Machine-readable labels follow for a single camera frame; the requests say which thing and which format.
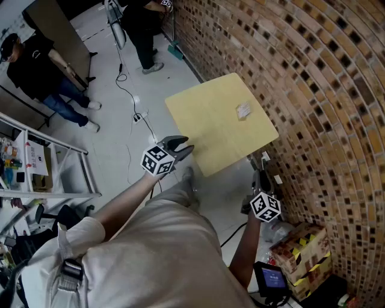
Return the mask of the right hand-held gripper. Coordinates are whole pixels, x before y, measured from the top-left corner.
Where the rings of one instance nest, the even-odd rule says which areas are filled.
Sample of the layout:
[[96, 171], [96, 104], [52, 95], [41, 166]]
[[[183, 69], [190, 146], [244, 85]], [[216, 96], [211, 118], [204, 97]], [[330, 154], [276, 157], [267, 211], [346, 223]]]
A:
[[269, 223], [281, 214], [281, 204], [274, 197], [273, 184], [264, 170], [268, 159], [261, 159], [261, 170], [258, 169], [252, 154], [248, 155], [247, 159], [255, 172], [251, 184], [251, 195], [247, 195], [242, 201], [241, 213], [248, 215], [252, 212], [257, 219]]

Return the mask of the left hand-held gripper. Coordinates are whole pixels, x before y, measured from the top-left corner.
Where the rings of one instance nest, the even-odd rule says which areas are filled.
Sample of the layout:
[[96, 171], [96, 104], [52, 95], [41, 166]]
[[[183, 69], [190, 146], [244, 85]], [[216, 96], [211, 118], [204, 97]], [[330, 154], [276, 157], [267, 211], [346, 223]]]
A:
[[178, 162], [192, 154], [194, 145], [176, 151], [186, 141], [188, 141], [186, 136], [173, 135], [149, 146], [142, 154], [141, 167], [152, 176], [170, 173]]

